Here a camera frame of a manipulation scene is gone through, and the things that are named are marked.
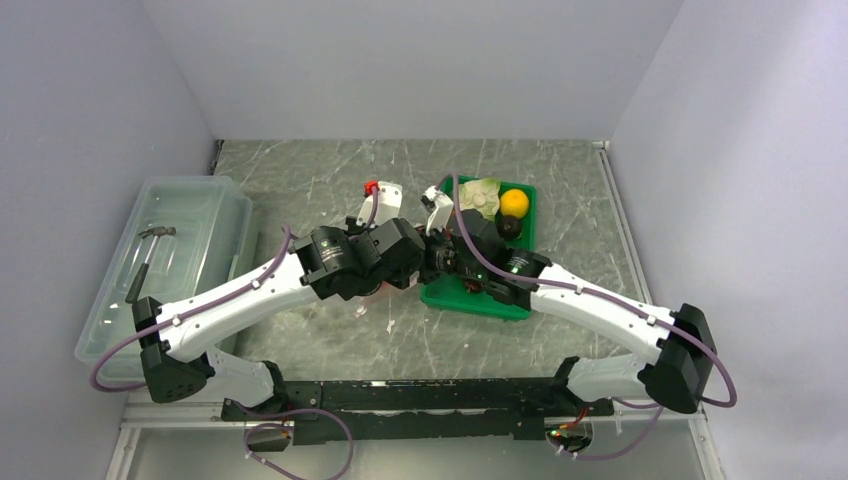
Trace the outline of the clear zip top bag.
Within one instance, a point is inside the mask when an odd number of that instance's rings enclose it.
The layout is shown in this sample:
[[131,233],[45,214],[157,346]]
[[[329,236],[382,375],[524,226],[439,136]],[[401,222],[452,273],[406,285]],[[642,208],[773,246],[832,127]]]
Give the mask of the clear zip top bag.
[[354,309],[354,317],[359,318],[365,315],[368,309],[375,303],[382,301],[384,298],[390,298],[395,288],[387,282],[383,282],[380,287],[371,295],[360,297],[357,300],[356,308]]

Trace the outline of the white green cabbage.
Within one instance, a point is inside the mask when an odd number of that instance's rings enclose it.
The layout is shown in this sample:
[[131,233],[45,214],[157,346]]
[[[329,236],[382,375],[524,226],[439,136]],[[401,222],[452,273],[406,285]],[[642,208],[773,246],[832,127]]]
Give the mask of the white green cabbage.
[[494,222],[500,209],[501,182],[496,178],[468,180],[460,184],[459,206],[461,211],[474,210]]

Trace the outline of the orange fruit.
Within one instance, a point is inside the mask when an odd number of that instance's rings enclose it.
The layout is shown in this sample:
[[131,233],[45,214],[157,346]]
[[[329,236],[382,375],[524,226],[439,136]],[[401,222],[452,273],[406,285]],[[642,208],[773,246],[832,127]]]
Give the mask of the orange fruit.
[[502,216],[523,219],[530,210],[531,202],[528,195],[521,189],[510,189],[500,196],[499,212]]

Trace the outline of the dark red grape bunch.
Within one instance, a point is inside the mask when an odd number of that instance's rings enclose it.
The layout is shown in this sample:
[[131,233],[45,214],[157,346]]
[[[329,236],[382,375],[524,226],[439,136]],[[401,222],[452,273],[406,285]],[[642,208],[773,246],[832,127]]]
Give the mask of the dark red grape bunch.
[[479,294],[483,291],[483,283],[479,280],[464,279],[463,285],[470,294]]

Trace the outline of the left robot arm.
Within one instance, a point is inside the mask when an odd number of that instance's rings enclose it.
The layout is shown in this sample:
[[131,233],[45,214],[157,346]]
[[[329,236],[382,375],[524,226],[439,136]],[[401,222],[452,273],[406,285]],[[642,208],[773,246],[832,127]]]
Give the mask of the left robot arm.
[[407,288],[425,258],[422,235],[392,218],[362,233],[322,226],[287,239],[271,261],[178,302],[154,304],[156,322],[143,336],[146,386],[160,404],[201,395],[231,400],[272,420],[287,406],[279,368],[251,362],[218,345],[241,330],[285,310],[337,296],[365,297],[389,283]]

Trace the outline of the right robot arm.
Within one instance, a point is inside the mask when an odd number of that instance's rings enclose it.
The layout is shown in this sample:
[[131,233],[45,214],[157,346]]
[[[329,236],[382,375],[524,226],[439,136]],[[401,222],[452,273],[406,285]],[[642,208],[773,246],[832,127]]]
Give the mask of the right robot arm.
[[507,245],[476,211],[450,216],[442,226],[430,219],[419,231],[427,247],[424,278],[454,278],[475,297],[571,321],[626,348],[623,357],[565,359],[550,391],[560,413],[574,415],[610,397],[646,397],[684,414],[706,402],[717,349],[701,309],[654,306],[581,279],[543,255]]

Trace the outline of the green plastic tray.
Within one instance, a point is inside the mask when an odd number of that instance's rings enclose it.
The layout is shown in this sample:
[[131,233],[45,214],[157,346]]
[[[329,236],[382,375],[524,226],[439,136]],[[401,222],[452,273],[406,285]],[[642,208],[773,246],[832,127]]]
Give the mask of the green plastic tray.
[[[516,239],[506,240],[505,245],[508,248],[534,249],[537,230],[537,190],[531,185],[502,181],[498,196],[512,189],[521,190],[528,197],[528,212],[521,219],[521,235]],[[420,291],[420,300],[431,308],[498,318],[505,321],[521,321],[531,316],[530,311],[523,310],[515,305],[499,303],[486,293],[470,293],[460,279],[448,276],[442,276],[432,283],[424,285]]]

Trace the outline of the dark round plum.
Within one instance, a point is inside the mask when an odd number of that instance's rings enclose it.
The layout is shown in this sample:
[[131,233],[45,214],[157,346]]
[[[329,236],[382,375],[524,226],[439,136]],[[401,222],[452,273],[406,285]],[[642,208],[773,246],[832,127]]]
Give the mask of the dark round plum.
[[513,241],[521,237],[523,232],[522,220],[512,215],[502,215],[498,220],[497,231],[505,241]]

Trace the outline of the clear plastic storage box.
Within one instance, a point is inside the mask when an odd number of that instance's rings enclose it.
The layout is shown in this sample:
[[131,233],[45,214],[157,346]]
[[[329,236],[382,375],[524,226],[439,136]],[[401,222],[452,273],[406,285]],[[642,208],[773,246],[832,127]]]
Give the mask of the clear plastic storage box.
[[75,348],[76,358],[87,367],[135,331],[125,297],[151,243],[139,233],[155,226],[175,227],[177,233],[159,240],[142,296],[162,303],[183,300],[253,267],[258,239],[253,202],[235,181],[217,176],[148,178]]

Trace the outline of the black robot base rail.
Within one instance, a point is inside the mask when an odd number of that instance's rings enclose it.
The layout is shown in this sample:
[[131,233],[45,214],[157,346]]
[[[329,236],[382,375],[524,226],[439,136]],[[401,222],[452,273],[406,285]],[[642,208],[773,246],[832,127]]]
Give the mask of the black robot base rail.
[[356,440],[510,437],[541,440],[558,421],[610,417],[608,400],[584,403],[549,378],[392,381],[289,381],[284,404],[243,412],[226,401],[225,422],[281,415],[296,446]]

